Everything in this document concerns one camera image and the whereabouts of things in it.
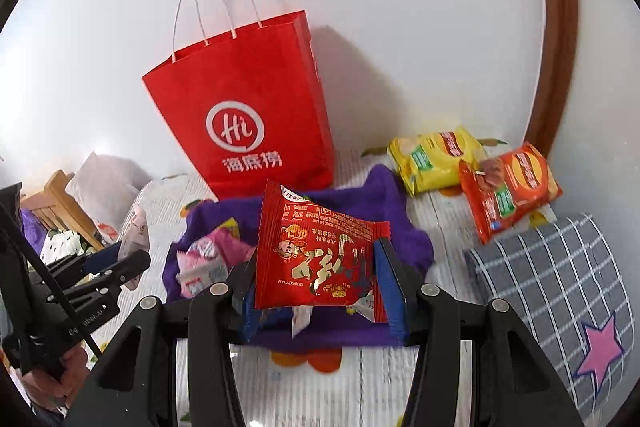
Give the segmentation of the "light pink pastry packet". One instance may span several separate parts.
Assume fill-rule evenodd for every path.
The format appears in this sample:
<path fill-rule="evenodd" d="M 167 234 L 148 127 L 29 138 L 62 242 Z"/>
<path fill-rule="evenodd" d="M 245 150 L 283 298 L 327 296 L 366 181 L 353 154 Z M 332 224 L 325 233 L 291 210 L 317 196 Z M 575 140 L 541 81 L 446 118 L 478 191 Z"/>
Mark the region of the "light pink pastry packet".
<path fill-rule="evenodd" d="M 133 205 L 120 231 L 120 246 L 117 260 L 122 261 L 135 251 L 149 251 L 150 238 L 146 212 L 138 205 Z"/>

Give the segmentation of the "small pink square packet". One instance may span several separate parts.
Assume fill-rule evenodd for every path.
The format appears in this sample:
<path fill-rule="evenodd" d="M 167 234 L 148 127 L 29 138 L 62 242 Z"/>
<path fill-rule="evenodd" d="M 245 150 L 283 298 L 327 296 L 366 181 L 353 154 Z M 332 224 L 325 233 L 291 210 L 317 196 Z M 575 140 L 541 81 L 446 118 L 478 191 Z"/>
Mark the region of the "small pink square packet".
<path fill-rule="evenodd" d="M 212 236 L 192 243 L 187 251 L 177 251 L 180 294 L 193 298 L 208 286 L 227 280 L 229 268 Z"/>

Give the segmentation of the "red square snack packet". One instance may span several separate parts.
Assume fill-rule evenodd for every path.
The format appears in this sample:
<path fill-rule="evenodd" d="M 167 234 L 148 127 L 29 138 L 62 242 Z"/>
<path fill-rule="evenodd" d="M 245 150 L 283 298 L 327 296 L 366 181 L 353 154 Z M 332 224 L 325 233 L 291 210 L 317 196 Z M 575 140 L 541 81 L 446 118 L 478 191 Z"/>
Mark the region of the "red square snack packet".
<path fill-rule="evenodd" d="M 255 251 L 255 308 L 291 309 L 293 337 L 310 325 L 317 307 L 345 308 L 384 323 L 373 245 L 389 237 L 390 222 L 329 210 L 268 183 Z"/>

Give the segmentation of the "magenta yellow snack packet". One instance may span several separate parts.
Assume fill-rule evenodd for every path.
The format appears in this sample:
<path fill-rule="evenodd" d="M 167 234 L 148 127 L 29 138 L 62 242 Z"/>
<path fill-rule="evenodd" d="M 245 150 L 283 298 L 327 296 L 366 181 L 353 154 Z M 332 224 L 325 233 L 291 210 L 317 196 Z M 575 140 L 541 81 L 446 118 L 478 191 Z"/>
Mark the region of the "magenta yellow snack packet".
<path fill-rule="evenodd" d="M 255 247 L 240 239 L 240 227 L 234 218 L 224 221 L 213 231 L 213 241 L 228 267 L 250 260 Z"/>

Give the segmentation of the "wooden chair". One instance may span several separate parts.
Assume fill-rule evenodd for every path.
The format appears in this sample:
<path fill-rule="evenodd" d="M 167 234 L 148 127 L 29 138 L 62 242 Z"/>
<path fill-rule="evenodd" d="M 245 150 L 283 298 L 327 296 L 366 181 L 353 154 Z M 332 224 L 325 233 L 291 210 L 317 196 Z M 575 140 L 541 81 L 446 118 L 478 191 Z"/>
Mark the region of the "wooden chair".
<path fill-rule="evenodd" d="M 102 235 L 78 202 L 66 193 L 66 186 L 73 177 L 73 173 L 55 171 L 41 191 L 21 197 L 21 207 L 31 211 L 47 231 L 76 232 L 100 251 L 105 247 Z"/>

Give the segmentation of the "white plastic bag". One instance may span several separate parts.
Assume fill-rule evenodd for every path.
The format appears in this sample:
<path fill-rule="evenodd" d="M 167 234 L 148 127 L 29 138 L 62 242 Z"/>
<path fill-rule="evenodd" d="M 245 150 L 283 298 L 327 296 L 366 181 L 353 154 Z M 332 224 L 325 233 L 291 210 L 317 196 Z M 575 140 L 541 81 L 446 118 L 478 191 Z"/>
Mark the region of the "white plastic bag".
<path fill-rule="evenodd" d="M 91 153 L 65 187 L 102 237 L 114 243 L 131 205 L 151 177 L 134 161 Z"/>

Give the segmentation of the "grey checked folded cloth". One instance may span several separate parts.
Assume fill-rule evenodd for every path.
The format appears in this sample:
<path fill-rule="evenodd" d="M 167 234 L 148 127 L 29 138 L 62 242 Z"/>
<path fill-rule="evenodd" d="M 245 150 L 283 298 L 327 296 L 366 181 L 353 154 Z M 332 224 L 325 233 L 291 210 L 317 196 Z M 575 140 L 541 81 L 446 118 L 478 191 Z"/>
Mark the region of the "grey checked folded cloth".
<path fill-rule="evenodd" d="M 464 255 L 480 297 L 506 300 L 521 317 L 580 416 L 597 413 L 631 367 L 636 321 L 596 220 L 562 216 Z"/>

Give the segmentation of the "orange red chips bag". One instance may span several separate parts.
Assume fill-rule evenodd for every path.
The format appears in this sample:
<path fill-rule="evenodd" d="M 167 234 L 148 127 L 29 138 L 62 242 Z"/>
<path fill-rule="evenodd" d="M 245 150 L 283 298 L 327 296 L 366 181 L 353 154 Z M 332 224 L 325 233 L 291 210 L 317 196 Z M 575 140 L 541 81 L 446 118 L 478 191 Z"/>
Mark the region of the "orange red chips bag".
<path fill-rule="evenodd" d="M 532 144 L 481 161 L 459 161 L 458 176 L 480 243 L 563 195 L 547 159 Z"/>

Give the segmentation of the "yellow chips bag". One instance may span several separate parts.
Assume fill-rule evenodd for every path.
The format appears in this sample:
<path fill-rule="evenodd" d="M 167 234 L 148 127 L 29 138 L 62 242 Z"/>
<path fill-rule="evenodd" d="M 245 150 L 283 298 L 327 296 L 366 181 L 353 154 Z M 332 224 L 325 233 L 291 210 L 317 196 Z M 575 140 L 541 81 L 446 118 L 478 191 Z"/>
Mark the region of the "yellow chips bag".
<path fill-rule="evenodd" d="M 460 162 L 475 166 L 486 157 L 483 144 L 462 126 L 454 131 L 395 138 L 387 152 L 411 197 L 458 186 Z"/>

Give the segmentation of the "red paper shopping bag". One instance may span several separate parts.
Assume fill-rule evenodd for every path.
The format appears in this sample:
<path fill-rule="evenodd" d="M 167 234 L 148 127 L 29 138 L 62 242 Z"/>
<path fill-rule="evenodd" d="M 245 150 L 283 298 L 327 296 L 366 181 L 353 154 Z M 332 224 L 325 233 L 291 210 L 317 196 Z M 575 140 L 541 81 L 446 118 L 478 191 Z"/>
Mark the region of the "red paper shopping bag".
<path fill-rule="evenodd" d="M 305 12 L 235 27 L 143 77 L 191 164 L 219 199 L 333 183 L 334 145 Z"/>

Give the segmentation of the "brown wooden door frame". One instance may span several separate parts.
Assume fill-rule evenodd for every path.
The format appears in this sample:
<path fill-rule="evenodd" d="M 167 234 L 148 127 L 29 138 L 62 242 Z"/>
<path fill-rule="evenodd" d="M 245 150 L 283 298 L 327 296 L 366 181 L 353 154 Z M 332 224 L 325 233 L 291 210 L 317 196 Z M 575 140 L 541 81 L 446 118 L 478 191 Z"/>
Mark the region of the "brown wooden door frame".
<path fill-rule="evenodd" d="M 579 0 L 544 0 L 539 78 L 525 140 L 548 155 L 558 133 L 572 82 Z"/>

